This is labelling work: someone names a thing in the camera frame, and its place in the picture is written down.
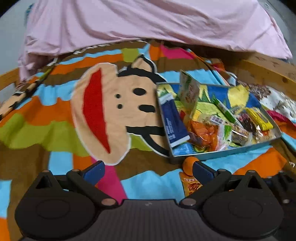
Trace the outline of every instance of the pink stripe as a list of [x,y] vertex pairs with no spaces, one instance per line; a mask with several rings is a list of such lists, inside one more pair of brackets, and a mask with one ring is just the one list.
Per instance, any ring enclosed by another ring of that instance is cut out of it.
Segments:
[[160,49],[165,57],[168,59],[175,59],[175,58],[186,58],[186,59],[194,59],[193,55],[188,51],[182,48],[173,48],[168,49],[167,47],[161,45]]
[[105,175],[96,184],[96,187],[105,194],[116,199],[119,204],[123,199],[127,199],[126,193],[124,192],[123,186],[116,174],[114,166],[105,166]]

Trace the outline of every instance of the black device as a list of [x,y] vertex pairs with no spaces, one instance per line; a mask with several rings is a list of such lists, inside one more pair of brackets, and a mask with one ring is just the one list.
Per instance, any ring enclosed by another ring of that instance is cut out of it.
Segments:
[[33,240],[295,240],[296,182],[280,172],[262,179],[214,171],[195,162],[203,185],[175,200],[116,200],[94,184],[104,176],[98,161],[54,176],[44,170],[15,211],[23,241]]

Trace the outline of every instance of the pink sheet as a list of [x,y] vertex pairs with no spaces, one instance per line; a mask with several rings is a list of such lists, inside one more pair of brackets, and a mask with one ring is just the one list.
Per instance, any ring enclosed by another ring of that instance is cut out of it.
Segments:
[[28,18],[20,78],[34,74],[48,56],[143,38],[292,58],[257,0],[39,0]]

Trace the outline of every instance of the triangular hole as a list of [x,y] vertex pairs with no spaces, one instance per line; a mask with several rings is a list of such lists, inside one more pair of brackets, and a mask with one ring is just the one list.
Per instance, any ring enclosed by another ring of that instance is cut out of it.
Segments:
[[258,182],[258,179],[256,177],[252,177],[249,184],[249,188],[257,188],[257,189],[262,189],[260,183]]
[[36,189],[41,189],[41,188],[50,188],[52,187],[52,184],[48,178],[48,176],[43,176],[38,183]]

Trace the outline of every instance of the black oval eye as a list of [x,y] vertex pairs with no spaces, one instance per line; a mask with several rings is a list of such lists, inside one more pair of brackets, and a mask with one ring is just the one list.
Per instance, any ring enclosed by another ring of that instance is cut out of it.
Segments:
[[144,89],[142,89],[142,88],[135,88],[135,89],[133,90],[133,93],[134,93],[135,95],[141,96],[141,95],[146,94],[146,90],[144,90]]

